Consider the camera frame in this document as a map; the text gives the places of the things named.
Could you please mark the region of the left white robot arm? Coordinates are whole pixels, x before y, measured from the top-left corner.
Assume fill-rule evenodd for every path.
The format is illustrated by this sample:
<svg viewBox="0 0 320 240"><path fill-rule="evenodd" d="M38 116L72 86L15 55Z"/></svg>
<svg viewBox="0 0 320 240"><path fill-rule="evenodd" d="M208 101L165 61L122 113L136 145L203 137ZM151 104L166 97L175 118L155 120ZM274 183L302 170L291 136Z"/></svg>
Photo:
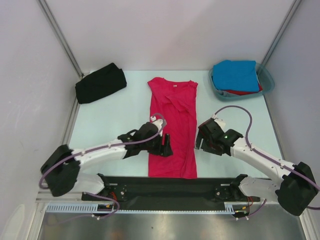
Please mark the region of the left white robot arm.
<svg viewBox="0 0 320 240"><path fill-rule="evenodd" d="M111 188L104 175L85 171L107 161L137 156L142 151L160 157L172 156L170 135L163 133L165 125L161 119L146 122L139 129L121 134L113 141L87 149L60 145L40 168L39 187L49 190L53 197L87 192L105 200L110 196Z"/></svg>

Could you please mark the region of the pink t shirt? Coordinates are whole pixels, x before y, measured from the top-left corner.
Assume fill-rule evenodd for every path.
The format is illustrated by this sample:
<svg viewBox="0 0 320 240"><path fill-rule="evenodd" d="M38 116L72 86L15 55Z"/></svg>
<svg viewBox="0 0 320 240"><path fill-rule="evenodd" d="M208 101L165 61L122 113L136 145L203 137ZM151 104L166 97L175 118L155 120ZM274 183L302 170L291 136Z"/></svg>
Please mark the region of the pink t shirt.
<svg viewBox="0 0 320 240"><path fill-rule="evenodd" d="M197 132L196 97L198 84L194 81L173 82L163 77L148 81L151 90L150 114L160 113L167 125L173 155L150 154L148 176L153 178L196 179L195 141Z"/></svg>

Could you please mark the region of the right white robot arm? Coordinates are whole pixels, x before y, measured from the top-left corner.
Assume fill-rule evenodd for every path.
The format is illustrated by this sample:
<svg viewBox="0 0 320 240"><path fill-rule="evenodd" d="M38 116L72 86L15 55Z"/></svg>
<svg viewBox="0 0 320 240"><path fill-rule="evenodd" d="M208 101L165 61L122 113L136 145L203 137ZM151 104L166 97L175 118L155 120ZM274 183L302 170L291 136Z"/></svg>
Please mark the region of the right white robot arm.
<svg viewBox="0 0 320 240"><path fill-rule="evenodd" d="M233 129L224 131L224 125L214 118L202 123L198 127L195 148L242 160L267 176L258 179L239 175L230 188L231 196L237 201L258 197L276 202L291 215L300 216L319 192L311 168L304 162L294 164L274 159L252 146L241 133Z"/></svg>

